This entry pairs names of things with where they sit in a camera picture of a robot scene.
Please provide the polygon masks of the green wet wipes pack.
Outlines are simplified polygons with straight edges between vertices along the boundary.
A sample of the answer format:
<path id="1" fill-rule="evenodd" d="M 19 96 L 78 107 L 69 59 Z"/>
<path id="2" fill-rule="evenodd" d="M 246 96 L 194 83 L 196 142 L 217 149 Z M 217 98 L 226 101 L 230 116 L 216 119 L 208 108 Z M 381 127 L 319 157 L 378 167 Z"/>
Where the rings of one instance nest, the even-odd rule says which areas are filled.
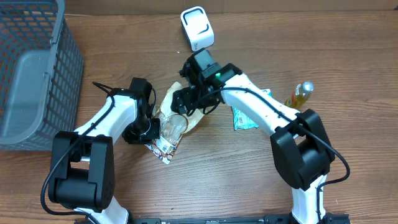
<path id="1" fill-rule="evenodd" d="M 232 108 L 232 112 L 233 112 L 233 124 L 235 131 L 237 131 L 238 129 L 252 129 L 259 127 L 252 119 L 246 116 L 242 111 L 236 108 Z"/>

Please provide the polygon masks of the colourful snack packet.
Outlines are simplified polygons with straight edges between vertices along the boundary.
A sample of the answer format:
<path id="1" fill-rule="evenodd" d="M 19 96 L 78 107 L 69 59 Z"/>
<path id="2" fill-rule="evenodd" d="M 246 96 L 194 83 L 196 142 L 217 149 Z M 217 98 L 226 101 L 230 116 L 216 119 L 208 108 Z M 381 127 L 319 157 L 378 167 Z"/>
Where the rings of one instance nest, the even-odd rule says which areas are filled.
<path id="1" fill-rule="evenodd" d="M 177 146 L 168 142 L 165 138 L 161 137 L 155 139 L 152 143 L 146 144 L 146 147 L 160 159 L 164 164 L 170 164 L 177 150 Z"/>

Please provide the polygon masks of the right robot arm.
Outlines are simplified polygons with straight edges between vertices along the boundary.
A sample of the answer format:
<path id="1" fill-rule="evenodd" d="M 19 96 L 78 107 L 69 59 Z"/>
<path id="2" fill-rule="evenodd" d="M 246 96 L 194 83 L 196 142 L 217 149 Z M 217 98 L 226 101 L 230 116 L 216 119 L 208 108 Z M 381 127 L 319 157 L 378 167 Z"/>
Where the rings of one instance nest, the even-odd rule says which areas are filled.
<path id="1" fill-rule="evenodd" d="M 179 71 L 189 86 L 173 93 L 171 110 L 191 116 L 223 103 L 252 119 L 270 138 L 274 165 L 292 188 L 292 223 L 326 223 L 323 186 L 335 155 L 319 115 L 283 105 L 237 66 L 222 67 L 208 50 L 193 53 Z"/>

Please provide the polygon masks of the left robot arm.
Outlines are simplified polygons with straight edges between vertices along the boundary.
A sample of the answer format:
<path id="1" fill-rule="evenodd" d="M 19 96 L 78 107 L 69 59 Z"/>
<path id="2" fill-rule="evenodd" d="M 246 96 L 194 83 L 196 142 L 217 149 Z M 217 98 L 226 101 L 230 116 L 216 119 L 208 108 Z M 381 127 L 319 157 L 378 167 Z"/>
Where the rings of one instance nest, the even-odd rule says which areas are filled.
<path id="1" fill-rule="evenodd" d="M 129 88 L 95 86 L 107 94 L 106 103 L 83 126 L 54 136 L 40 203 L 51 215 L 83 215 L 90 223 L 133 223 L 131 212 L 114 196 L 113 147 L 118 138 L 145 145 L 160 137 L 160 120 L 149 102 L 156 93 L 145 78 L 133 78 Z"/>

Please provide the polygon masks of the brown Pantree bag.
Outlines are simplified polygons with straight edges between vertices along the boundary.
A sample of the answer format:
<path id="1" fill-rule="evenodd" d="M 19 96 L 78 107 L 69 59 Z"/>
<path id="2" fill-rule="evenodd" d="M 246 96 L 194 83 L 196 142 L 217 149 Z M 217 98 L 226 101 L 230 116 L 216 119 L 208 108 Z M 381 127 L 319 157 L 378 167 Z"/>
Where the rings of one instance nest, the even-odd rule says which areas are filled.
<path id="1" fill-rule="evenodd" d="M 160 138 L 156 140 L 155 144 L 159 149 L 176 147 L 182 135 L 193 129 L 204 117 L 200 110 L 195 110 L 191 116 L 180 115 L 171 110 L 173 93 L 181 89 L 182 85 L 175 82 L 167 90 L 166 96 L 157 111 L 157 117 L 160 119 Z"/>

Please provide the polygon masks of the yellow Vim dish soap bottle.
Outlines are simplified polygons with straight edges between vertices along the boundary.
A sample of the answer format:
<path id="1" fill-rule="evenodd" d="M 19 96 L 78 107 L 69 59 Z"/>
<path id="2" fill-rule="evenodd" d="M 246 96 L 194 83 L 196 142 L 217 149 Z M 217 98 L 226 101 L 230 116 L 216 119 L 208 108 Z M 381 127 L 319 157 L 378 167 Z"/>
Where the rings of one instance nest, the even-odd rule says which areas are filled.
<path id="1" fill-rule="evenodd" d="M 286 99 L 284 105 L 298 110 L 308 101 L 313 91 L 314 85 L 312 82 L 299 83 L 294 92 Z"/>

